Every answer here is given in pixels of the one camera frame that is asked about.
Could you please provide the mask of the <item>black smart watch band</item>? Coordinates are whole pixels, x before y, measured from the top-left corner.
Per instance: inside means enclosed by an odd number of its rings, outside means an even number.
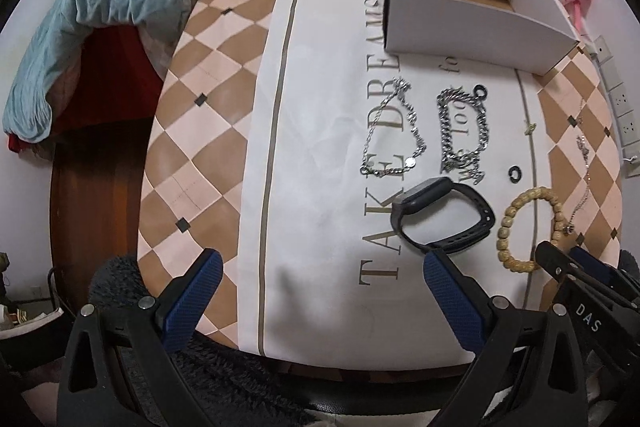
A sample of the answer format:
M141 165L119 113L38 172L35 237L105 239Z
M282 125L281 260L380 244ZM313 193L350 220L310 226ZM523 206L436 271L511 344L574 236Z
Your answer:
M399 193L390 207L393 231L422 253L465 251L486 239L495 223L487 200L472 186L448 176L427 179Z

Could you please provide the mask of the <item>small earring stud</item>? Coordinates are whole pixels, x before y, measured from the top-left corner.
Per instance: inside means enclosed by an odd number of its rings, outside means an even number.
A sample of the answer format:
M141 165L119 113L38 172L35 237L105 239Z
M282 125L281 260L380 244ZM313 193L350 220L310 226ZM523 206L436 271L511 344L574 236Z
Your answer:
M526 124L526 129L524 131L524 134L527 136L532 135L536 127L537 125L534 122L529 122L528 124Z

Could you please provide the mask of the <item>checkered printed tablecloth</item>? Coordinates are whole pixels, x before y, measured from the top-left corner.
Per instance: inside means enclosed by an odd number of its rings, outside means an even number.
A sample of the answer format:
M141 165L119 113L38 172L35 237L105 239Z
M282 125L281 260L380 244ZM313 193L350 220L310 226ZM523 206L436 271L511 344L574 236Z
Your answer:
M138 265L156 295L205 248L221 254L198 322L209 339L340 369L465 362L390 225L393 199L436 176L494 210L486 239L454 256L490 295L538 308L547 239L620 259L618 150L584 46L543 76L390 53L383 4L195 5L154 116Z

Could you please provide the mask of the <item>white power strip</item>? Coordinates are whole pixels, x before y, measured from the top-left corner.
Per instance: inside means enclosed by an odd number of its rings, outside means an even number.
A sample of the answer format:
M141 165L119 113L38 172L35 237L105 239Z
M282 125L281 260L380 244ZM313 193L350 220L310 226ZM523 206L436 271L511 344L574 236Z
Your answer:
M630 104L625 83L615 64L613 54L603 36L588 43L589 55L604 86L610 104L617 140L622 149L623 174L625 178L639 176L639 124Z

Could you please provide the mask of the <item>white cardboard box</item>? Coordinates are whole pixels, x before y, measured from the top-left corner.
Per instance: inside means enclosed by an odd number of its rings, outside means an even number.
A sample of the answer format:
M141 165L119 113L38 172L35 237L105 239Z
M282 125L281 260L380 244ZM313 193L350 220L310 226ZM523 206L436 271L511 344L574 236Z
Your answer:
M559 0L384 0L386 51L467 58L543 76L577 48Z

